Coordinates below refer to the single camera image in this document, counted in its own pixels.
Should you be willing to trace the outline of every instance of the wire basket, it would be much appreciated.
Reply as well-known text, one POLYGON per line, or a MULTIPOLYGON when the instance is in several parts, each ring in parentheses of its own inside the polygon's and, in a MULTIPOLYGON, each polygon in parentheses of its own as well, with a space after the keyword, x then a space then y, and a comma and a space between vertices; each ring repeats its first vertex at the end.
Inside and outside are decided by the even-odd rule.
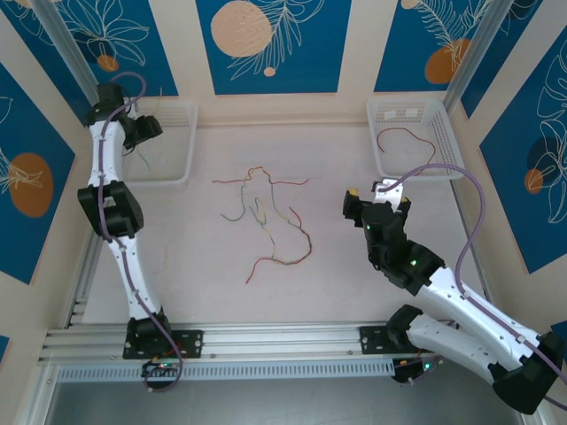
MULTIPOLYGON (((376 97, 366 103, 366 110, 372 148, 382 177, 400 178, 425 164, 464 167, 447 112, 438 99, 376 97)), ((410 179, 440 181, 461 177, 461 173, 453 170, 433 168, 410 179)))
POLYGON ((129 187, 183 187, 189 179, 198 107, 174 99, 144 98, 140 115, 155 115, 163 134, 136 146, 126 157, 129 187))

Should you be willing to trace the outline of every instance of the white table surface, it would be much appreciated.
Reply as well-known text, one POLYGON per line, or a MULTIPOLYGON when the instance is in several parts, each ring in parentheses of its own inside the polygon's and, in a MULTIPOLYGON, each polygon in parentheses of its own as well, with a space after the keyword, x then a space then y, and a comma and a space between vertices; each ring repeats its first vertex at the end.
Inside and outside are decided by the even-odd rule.
MULTIPOLYGON (((276 256, 297 259, 307 240, 271 207, 269 184, 256 172, 245 202, 256 197, 266 207, 276 256)), ((438 319, 442 312, 419 305, 389 283, 368 262, 362 229, 342 215, 345 191, 359 188, 371 200, 379 176, 366 126, 204 127, 197 132, 190 179, 183 190, 133 190, 143 208, 141 259, 167 317, 177 323, 274 323, 385 321, 403 304, 423 308, 438 319), (220 213, 242 212, 240 184, 212 180, 242 179, 248 168, 264 166, 275 180, 303 186, 276 186, 284 214, 293 208, 313 240, 313 254, 295 266, 264 261, 245 284, 254 261, 270 255, 272 244, 248 210, 241 221, 220 213)), ((412 201, 408 238, 454 267, 466 241, 449 182, 408 182, 412 201)), ((469 254, 463 280, 481 293, 469 254)), ((103 246, 83 323, 126 323, 126 294, 110 250, 103 246)))

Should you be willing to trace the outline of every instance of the white plastic basket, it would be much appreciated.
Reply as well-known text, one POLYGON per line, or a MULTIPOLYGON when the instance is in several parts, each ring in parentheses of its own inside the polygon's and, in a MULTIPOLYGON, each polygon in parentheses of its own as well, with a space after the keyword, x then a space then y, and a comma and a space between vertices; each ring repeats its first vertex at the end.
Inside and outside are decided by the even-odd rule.
MULTIPOLYGON (((438 99, 375 97, 366 103, 366 109, 372 147, 378 172, 382 177, 399 178, 417 166, 428 163, 447 163, 463 167, 461 152, 447 112, 438 99), (435 150, 430 144, 416 139, 406 130, 387 130, 388 128, 405 128, 431 142, 435 150), (384 151, 378 147, 378 135, 380 135, 380 146, 384 151)), ((461 177, 461 173, 439 168, 424 170, 410 179, 439 181, 461 177)))
POLYGON ((197 105, 174 99, 145 98, 140 101, 138 111, 140 115, 154 115, 163 134, 137 145, 126 157, 128 186, 182 187, 189 179, 197 105))

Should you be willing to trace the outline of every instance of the red wire in basket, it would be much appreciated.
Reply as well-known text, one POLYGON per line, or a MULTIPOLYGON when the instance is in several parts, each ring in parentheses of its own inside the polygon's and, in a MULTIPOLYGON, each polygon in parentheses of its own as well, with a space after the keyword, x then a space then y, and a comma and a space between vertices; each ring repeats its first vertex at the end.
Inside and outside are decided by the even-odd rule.
POLYGON ((421 140, 422 142, 426 142, 428 144, 431 145, 431 147, 433 148, 433 153, 431 154, 429 160, 427 161, 427 165, 429 165, 431 163, 431 160, 435 157, 435 153, 437 153, 437 148, 435 148, 435 145, 430 142, 429 140, 425 140, 422 139, 421 137, 418 137, 417 135, 415 135, 411 130, 408 130, 407 128, 404 127, 391 127, 391 128, 385 128, 384 130, 380 131, 380 133, 378 133, 378 135, 376 136, 376 143, 378 144, 378 148, 380 148, 380 150, 382 152, 385 153, 385 150, 382 148, 382 146, 380 146, 380 135, 385 132, 385 131, 390 131, 390 130, 405 130, 408 133, 410 133, 413 137, 415 137, 417 140, 421 140))

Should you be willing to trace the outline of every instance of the purple cable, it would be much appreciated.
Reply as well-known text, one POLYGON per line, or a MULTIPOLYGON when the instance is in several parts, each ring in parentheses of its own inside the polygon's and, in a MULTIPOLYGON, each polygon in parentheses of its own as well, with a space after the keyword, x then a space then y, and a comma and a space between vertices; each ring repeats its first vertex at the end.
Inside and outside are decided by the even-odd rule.
MULTIPOLYGON (((461 295, 463 295, 465 299, 469 300, 469 302, 471 302, 478 310, 480 310, 481 312, 486 314, 488 317, 490 317, 493 321, 495 321, 500 326, 505 328, 514 338, 518 339, 520 336, 522 336, 519 332, 517 332, 515 329, 510 327, 510 325, 508 323, 506 323, 505 321, 503 321, 500 317, 496 316, 490 310, 488 310, 483 305, 481 305, 477 300, 473 299, 472 297, 467 297, 467 295, 465 293, 466 291, 464 290, 464 287, 462 286, 462 282, 461 282, 462 261, 464 260, 464 257, 467 254, 467 251, 469 250, 469 248, 471 247, 475 238, 477 237, 478 231, 480 230, 480 226, 482 225, 482 223, 485 219, 485 213, 486 213, 485 192, 482 190, 482 186, 480 185, 480 182, 477 180, 477 178, 473 174, 471 174, 467 170, 465 170, 464 168, 460 168, 459 166, 454 166, 453 164, 427 164, 425 166, 419 166, 417 168, 414 168, 413 170, 402 175, 400 177, 400 179, 397 180, 392 186, 388 186, 387 188, 384 188, 384 189, 379 189, 378 191, 379 192, 388 192, 388 191, 398 187, 400 184, 402 184, 405 180, 407 180, 412 175, 416 175, 416 174, 422 172, 423 170, 427 170, 427 169, 430 169, 430 168, 445 168, 445 169, 449 169, 449 170, 455 170, 455 171, 461 173, 462 175, 464 175, 465 177, 467 177, 477 188, 478 196, 480 197, 480 214, 478 215, 477 224, 472 229, 472 232, 470 233, 470 236, 469 236, 469 239, 467 240, 467 243, 462 247, 462 251, 459 254, 459 258, 457 259, 457 264, 454 268, 454 278, 455 278, 455 281, 456 281, 456 287, 458 288, 459 292, 461 292, 461 295)), ((543 352, 541 352, 541 350, 538 347, 536 347, 535 345, 530 343, 527 339, 524 339, 523 344, 525 346, 527 346, 530 350, 535 352, 549 367, 551 367, 551 369, 557 374, 557 376, 559 376, 559 378, 563 381, 563 383, 565 383, 565 385, 567 385, 567 375, 564 374, 561 371, 561 369, 559 367, 557 367, 554 364, 554 362, 551 361, 548 358, 548 356, 546 356, 543 352)), ((567 411, 567 405, 564 405, 564 404, 562 404, 562 403, 560 403, 556 400, 553 400, 552 398, 549 398, 549 397, 545 397, 545 400, 549 401, 554 406, 559 407, 560 409, 567 411)))
POLYGON ((144 378, 144 385, 148 389, 148 391, 165 392, 166 390, 169 390, 174 385, 176 385, 179 382, 179 380, 181 379, 181 375, 183 373, 183 355, 181 354, 181 352, 180 352, 179 348, 177 347, 177 344, 175 343, 173 338, 167 333, 167 331, 164 329, 164 327, 161 325, 161 323, 159 323, 159 321, 151 313, 150 308, 148 308, 148 306, 145 304, 145 302, 142 300, 142 298, 138 295, 138 290, 136 289, 136 286, 134 285, 134 282, 132 281, 132 276, 130 275, 130 269, 128 267, 128 257, 126 255, 126 245, 124 245, 124 243, 122 243, 118 238, 112 237, 108 233, 108 227, 106 226, 105 207, 104 207, 104 204, 103 204, 103 202, 104 202, 103 188, 105 186, 105 175, 104 175, 104 171, 103 171, 104 170, 104 168, 103 168, 103 153, 104 153, 103 147, 104 147, 104 142, 105 142, 106 129, 108 129, 108 126, 110 125, 111 121, 113 120, 113 118, 117 114, 119 114, 122 111, 125 111, 126 108, 128 108, 132 104, 135 104, 140 98, 142 98, 144 96, 145 90, 146 90, 146 87, 147 87, 144 77, 142 75, 138 74, 138 73, 132 73, 132 72, 119 73, 119 74, 115 75, 111 79, 111 81, 116 81, 119 78, 125 77, 125 76, 136 77, 138 80, 140 80, 140 82, 142 83, 142 89, 140 90, 140 94, 138 96, 134 97, 133 99, 130 99, 124 105, 116 108, 108 116, 108 118, 105 121, 105 124, 103 125, 102 131, 100 132, 100 135, 101 135, 102 138, 100 139, 100 142, 98 144, 98 172, 99 172, 98 192, 97 192, 98 216, 100 217, 100 229, 101 229, 102 234, 104 235, 105 239, 107 241, 114 241, 120 247, 120 251, 122 253, 122 263, 124 264, 124 274, 126 275, 126 280, 128 281, 128 286, 130 287, 130 290, 132 291, 132 293, 136 297, 136 301, 144 309, 145 313, 151 319, 151 321, 156 326, 156 328, 159 330, 159 332, 161 332, 163 334, 163 336, 166 338, 166 340, 171 344, 171 346, 174 349, 175 355, 179 359, 179 367, 178 367, 178 371, 177 371, 177 376, 167 387, 162 388, 162 389, 153 389, 148 384, 148 378, 151 377, 155 371, 159 371, 159 369, 157 369, 157 368, 154 368, 153 370, 151 370, 146 375, 146 377, 144 378))

